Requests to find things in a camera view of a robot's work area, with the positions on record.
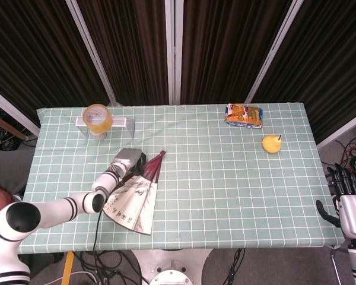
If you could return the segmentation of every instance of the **table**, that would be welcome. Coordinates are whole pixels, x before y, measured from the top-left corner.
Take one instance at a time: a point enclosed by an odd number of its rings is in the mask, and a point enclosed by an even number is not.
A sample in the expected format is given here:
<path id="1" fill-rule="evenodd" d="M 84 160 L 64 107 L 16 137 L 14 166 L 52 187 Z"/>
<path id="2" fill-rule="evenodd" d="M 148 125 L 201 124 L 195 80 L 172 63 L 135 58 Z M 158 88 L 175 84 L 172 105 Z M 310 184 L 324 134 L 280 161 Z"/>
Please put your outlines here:
<path id="1" fill-rule="evenodd" d="M 224 122 L 225 105 L 110 107 L 134 118 L 135 137 L 112 129 L 104 141 L 75 127 L 83 108 L 38 110 L 42 123 L 25 201 L 43 202 L 90 191 L 123 147 L 148 159 L 166 150 L 158 183 L 152 235 L 140 235 L 103 217 L 97 249 L 183 249 L 337 245 L 344 241 L 317 213 L 335 214 L 322 165 L 301 103 L 258 104 L 263 128 Z M 282 150 L 261 146 L 282 134 Z M 40 229 L 21 253 L 90 251 L 97 215 L 82 214 Z"/>

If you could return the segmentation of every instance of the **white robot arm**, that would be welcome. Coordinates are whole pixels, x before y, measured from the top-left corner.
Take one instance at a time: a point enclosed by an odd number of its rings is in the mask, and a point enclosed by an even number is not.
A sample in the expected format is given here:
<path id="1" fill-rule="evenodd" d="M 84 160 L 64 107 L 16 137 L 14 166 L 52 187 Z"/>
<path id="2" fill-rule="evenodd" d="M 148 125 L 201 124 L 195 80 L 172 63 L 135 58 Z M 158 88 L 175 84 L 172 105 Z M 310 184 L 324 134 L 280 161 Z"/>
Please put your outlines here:
<path id="1" fill-rule="evenodd" d="M 78 214 L 98 213 L 110 193 L 145 155 L 134 148 L 122 149 L 110 167 L 93 183 L 92 192 L 44 203 L 15 202 L 0 211 L 0 284 L 29 284 L 29 268 L 17 256 L 20 243 L 38 228 L 71 221 Z"/>
<path id="2" fill-rule="evenodd" d="M 332 183 L 335 188 L 336 195 L 333 198 L 333 203 L 336 212 L 339 214 L 339 219 L 329 215 L 320 201 L 316 201 L 316 206 L 322 218 L 334 226 L 340 227 L 344 235 L 348 239 L 351 239 L 351 244 L 348 246 L 348 253 L 356 284 L 356 174 L 340 167 L 338 164 L 335 165 L 335 170 L 328 167 L 328 172 L 332 177 Z M 338 283 L 341 284 L 334 260 L 333 265 Z"/>

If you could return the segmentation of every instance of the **dark fabric backdrop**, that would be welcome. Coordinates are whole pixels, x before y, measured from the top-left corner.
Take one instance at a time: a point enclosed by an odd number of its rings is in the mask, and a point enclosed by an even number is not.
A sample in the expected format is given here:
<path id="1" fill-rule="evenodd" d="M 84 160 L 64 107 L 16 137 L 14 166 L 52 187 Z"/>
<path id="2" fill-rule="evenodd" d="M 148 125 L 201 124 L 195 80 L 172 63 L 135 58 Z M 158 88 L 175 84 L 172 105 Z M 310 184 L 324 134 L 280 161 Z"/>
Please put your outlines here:
<path id="1" fill-rule="evenodd" d="M 0 0 L 0 93 L 36 124 L 41 107 L 109 103 L 64 0 Z"/>
<path id="2" fill-rule="evenodd" d="M 78 0 L 116 101 L 169 103 L 161 0 Z"/>
<path id="3" fill-rule="evenodd" d="M 185 1 L 181 103 L 243 103 L 290 3 Z"/>
<path id="4" fill-rule="evenodd" d="M 303 102 L 317 143 L 355 118 L 356 1 L 305 1 L 252 102 Z"/>

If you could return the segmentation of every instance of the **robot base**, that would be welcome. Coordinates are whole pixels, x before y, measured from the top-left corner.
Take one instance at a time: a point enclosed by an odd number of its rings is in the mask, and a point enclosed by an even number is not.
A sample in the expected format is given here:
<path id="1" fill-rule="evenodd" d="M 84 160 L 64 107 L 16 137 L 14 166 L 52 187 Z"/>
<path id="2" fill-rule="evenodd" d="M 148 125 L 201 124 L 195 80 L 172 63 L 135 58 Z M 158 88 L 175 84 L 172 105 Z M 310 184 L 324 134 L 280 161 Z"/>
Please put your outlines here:
<path id="1" fill-rule="evenodd" d="M 204 263 L 212 249 L 132 251 L 150 285 L 201 285 Z"/>

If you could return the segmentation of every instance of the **red wire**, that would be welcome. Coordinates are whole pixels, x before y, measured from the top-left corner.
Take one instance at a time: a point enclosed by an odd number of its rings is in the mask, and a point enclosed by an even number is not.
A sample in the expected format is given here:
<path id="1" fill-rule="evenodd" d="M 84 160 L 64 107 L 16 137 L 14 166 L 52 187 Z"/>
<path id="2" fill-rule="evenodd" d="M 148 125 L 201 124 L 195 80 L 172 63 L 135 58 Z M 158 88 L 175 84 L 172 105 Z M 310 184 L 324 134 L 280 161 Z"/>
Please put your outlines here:
<path id="1" fill-rule="evenodd" d="M 347 161 L 348 161 L 348 156 L 351 154 L 351 151 L 352 150 L 356 150 L 356 147 L 353 147 L 353 148 L 350 148 L 348 151 L 344 151 L 343 152 L 343 156 L 342 156 L 342 164 L 344 164 L 344 167 L 348 168 L 350 171 L 353 171 L 356 173 L 356 170 L 351 168 L 348 164 L 347 164 Z"/>

